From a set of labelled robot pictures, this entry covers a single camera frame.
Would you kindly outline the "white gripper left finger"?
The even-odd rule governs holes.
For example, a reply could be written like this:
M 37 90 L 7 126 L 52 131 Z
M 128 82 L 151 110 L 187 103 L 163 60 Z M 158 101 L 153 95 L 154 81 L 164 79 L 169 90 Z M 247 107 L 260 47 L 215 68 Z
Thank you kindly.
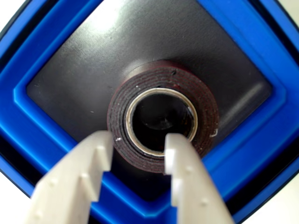
M 101 180 L 110 171 L 113 136 L 96 131 L 78 143 L 37 183 L 26 224 L 86 224 L 91 203 L 100 198 Z

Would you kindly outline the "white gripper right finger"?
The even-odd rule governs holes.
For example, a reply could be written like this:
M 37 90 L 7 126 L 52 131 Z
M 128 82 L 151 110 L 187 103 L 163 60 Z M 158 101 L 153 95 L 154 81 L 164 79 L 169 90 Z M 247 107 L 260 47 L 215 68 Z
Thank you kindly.
M 171 204 L 177 208 L 178 224 L 234 223 L 207 169 L 185 136 L 166 135 L 164 169 L 171 176 Z

